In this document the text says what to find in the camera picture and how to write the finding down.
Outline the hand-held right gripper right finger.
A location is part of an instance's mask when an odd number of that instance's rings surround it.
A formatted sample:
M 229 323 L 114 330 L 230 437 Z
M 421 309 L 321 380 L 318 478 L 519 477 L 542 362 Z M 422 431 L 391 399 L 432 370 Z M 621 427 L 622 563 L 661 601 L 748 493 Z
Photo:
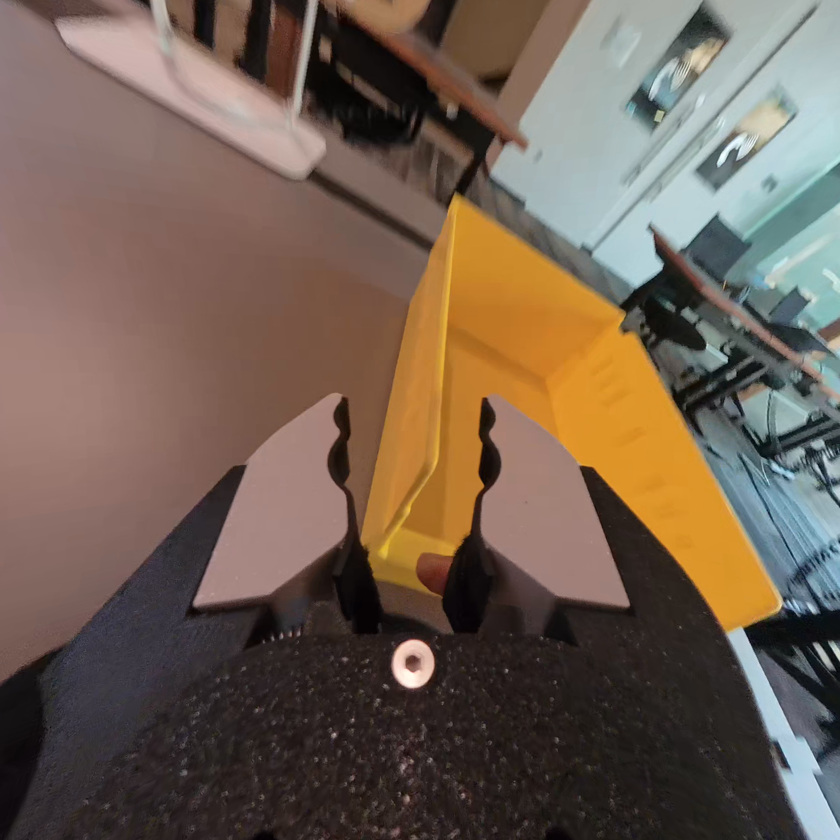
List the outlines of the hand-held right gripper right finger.
M 470 529 L 445 585 L 456 634 L 570 634 L 571 608 L 632 605 L 578 461 L 499 395 L 482 400 Z

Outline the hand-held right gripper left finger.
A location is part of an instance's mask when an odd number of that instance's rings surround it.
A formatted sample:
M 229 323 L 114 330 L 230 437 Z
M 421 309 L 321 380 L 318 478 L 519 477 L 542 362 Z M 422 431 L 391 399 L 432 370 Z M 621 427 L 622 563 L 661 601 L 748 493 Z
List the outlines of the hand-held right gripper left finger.
M 350 476 L 350 405 L 329 394 L 248 457 L 192 609 L 268 606 L 285 633 L 318 602 L 336 602 L 357 634 L 382 604 L 361 542 Z

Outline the yellow plastic bin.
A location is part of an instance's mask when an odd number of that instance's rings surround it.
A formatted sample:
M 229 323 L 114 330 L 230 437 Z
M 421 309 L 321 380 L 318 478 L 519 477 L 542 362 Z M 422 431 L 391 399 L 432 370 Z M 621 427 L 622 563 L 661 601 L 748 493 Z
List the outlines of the yellow plastic bin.
M 499 395 L 593 468 L 679 562 L 726 631 L 781 594 L 622 311 L 456 198 L 408 309 L 362 542 L 421 590 L 480 488 L 480 405 Z

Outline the grey desk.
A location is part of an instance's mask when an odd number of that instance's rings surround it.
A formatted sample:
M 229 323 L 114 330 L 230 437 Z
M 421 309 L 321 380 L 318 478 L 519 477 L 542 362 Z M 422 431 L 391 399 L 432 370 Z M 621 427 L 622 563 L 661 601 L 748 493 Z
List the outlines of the grey desk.
M 2 2 L 2 838 L 807 838 L 733 631 L 578 461 L 632 605 L 455 633 L 362 528 L 431 248 Z M 193 597 L 245 464 L 350 405 L 381 602 Z

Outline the wooden desk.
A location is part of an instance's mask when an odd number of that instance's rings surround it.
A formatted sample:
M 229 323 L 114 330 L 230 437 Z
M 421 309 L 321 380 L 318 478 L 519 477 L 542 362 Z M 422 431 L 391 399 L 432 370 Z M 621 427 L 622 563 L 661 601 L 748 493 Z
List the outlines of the wooden desk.
M 502 113 L 498 98 L 425 38 L 412 31 L 384 34 L 348 14 L 343 18 L 360 32 L 362 65 L 373 71 L 370 84 L 395 102 L 418 106 L 424 117 L 453 130 L 471 150 L 454 195 L 466 196 L 480 172 L 489 174 L 487 153 L 495 141 L 520 151 L 529 147 L 518 122 Z
M 674 393 L 677 407 L 689 425 L 701 434 L 699 412 L 718 410 L 727 398 L 771 375 L 782 381 L 784 389 L 792 388 L 797 392 L 812 414 L 803 424 L 780 437 L 768 434 L 763 440 L 754 438 L 752 444 L 758 454 L 773 459 L 814 445 L 818 440 L 838 446 L 838 390 L 828 384 L 825 376 L 808 360 L 807 353 L 785 342 L 779 335 L 779 327 L 753 315 L 730 297 L 655 226 L 649 225 L 648 230 L 663 267 L 688 286 L 690 296 L 697 303 L 694 311 L 736 350 L 734 360 L 728 359 L 722 367 Z

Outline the person's right hand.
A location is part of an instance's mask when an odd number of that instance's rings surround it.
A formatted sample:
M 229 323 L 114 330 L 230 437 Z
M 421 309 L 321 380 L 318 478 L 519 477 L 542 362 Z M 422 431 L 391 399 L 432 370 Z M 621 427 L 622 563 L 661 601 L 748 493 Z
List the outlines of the person's right hand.
M 423 586 L 442 597 L 454 558 L 439 553 L 422 553 L 416 562 L 416 577 Z

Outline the black office chair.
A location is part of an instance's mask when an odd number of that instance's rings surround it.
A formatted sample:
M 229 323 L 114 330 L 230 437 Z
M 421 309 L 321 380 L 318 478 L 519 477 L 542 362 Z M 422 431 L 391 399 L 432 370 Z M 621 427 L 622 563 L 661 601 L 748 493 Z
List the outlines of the black office chair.
M 751 241 L 741 238 L 717 214 L 689 242 L 682 253 L 709 277 L 723 283 L 732 267 L 751 247 Z

